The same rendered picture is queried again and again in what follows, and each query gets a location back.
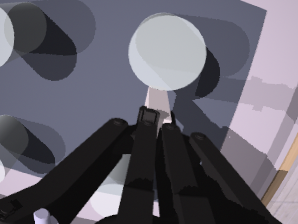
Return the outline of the pale grey cylinder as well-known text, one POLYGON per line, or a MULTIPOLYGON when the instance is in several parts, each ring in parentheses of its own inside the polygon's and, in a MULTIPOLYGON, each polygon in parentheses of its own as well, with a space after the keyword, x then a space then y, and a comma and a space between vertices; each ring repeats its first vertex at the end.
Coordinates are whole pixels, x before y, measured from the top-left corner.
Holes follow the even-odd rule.
POLYGON ((34 3, 1 3, 0 67, 38 48, 46 30, 45 15, 34 3))
POLYGON ((27 148, 28 134, 22 123, 10 115, 0 116, 0 182, 27 148))
POLYGON ((105 181, 90 198, 93 209, 103 217, 117 214, 131 154, 123 154, 105 181))
POLYGON ((206 45, 199 30, 170 13, 153 14, 142 23, 128 51, 135 75, 147 86, 162 91, 192 83, 206 61, 206 45))

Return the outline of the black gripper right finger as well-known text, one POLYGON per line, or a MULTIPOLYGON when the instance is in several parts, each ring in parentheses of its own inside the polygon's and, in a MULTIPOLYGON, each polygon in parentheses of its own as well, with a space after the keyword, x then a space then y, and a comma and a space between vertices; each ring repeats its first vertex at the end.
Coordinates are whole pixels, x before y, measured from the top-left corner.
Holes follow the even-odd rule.
POLYGON ((282 224, 206 135, 181 133, 167 91, 158 90, 158 96, 159 216, 178 217, 179 224, 282 224))

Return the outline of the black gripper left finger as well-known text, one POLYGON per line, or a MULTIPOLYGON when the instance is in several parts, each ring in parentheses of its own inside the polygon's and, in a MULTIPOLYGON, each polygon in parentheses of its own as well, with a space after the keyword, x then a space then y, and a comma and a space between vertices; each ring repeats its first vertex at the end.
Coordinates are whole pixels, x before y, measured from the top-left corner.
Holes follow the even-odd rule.
POLYGON ((123 154, 131 157, 115 224, 152 224, 159 120, 149 87, 135 125, 108 120, 38 183, 0 199, 0 224, 70 224, 123 154))

